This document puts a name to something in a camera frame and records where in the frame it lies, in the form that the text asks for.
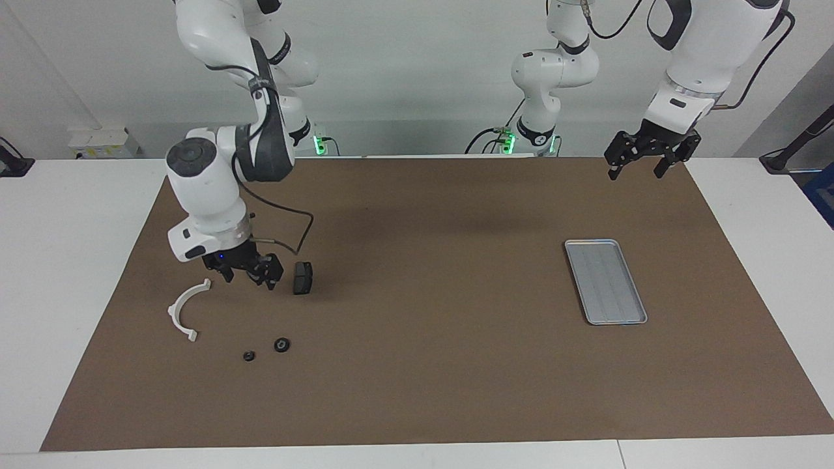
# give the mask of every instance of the white tabletop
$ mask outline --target white tabletop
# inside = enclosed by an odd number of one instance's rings
[[[790,178],[754,159],[687,167],[834,413],[834,231]],[[834,436],[26,454],[46,436],[163,177],[162,160],[39,161],[0,179],[0,466],[834,467]]]

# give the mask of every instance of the green light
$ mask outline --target green light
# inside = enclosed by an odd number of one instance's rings
[[[315,153],[318,156],[327,154],[327,145],[325,145],[324,142],[321,141],[318,135],[313,136],[313,143],[315,144]]]
[[[504,154],[512,154],[514,148],[515,148],[515,134],[508,133],[507,134],[507,139],[504,140],[504,146],[502,148],[502,151],[504,152]]]

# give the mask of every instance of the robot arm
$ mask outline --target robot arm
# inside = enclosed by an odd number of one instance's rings
[[[269,31],[264,15],[280,6],[275,0],[175,3],[183,45],[209,69],[226,71],[248,89],[258,117],[253,124],[191,130],[170,149],[168,178],[188,218],[168,232],[168,241],[182,262],[202,258],[226,281],[234,277],[233,270],[244,270],[255,283],[265,282],[272,290],[284,270],[277,256],[262,256],[255,247],[237,174],[250,181],[280,181],[292,171],[298,140],[286,130],[279,90],[311,84],[318,76],[315,62],[291,48],[283,29],[272,28],[279,34]],[[274,70],[280,71],[280,86]],[[296,123],[299,114],[306,121],[300,103],[294,102]]]
[[[663,155],[660,178],[687,161],[701,136],[695,125],[716,105],[736,70],[781,20],[787,0],[666,0],[672,20],[652,37],[672,59],[636,134],[619,132],[605,151],[609,176],[646,155]]]
[[[559,41],[557,47],[523,53],[513,62],[513,81],[525,95],[520,117],[514,123],[519,136],[516,153],[547,153],[561,110],[561,102],[553,92],[591,83],[600,69],[600,59],[590,47],[589,28],[577,0],[554,0],[547,28]]]

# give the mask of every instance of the white wall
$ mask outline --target white wall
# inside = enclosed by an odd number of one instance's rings
[[[151,156],[163,156],[193,123],[252,118],[246,92],[181,47],[171,2],[5,1],[95,117],[127,126]],[[646,3],[617,39],[595,41],[599,79],[560,93],[564,154],[601,154],[617,130],[639,125],[668,60],[645,31]],[[734,154],[834,43],[834,2],[793,3],[796,32],[744,108],[700,126],[700,155]],[[631,2],[599,0],[595,21],[610,31],[630,9]],[[287,0],[281,14],[294,41],[321,64],[319,82],[300,90],[309,113],[349,154],[462,151],[476,130],[505,122],[520,100],[510,79],[515,55],[554,45],[536,0]],[[754,66],[745,66],[742,82]],[[36,157],[65,156],[62,130],[77,120],[25,67],[4,40],[0,132]]]
[[[785,148],[833,104],[834,48],[830,48],[735,156],[755,158]],[[821,169],[831,163],[834,163],[834,131],[826,132],[799,150],[788,168]]]

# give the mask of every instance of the gray tray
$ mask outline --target gray tray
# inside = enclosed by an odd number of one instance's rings
[[[646,310],[614,240],[569,240],[565,250],[592,325],[643,324]]]

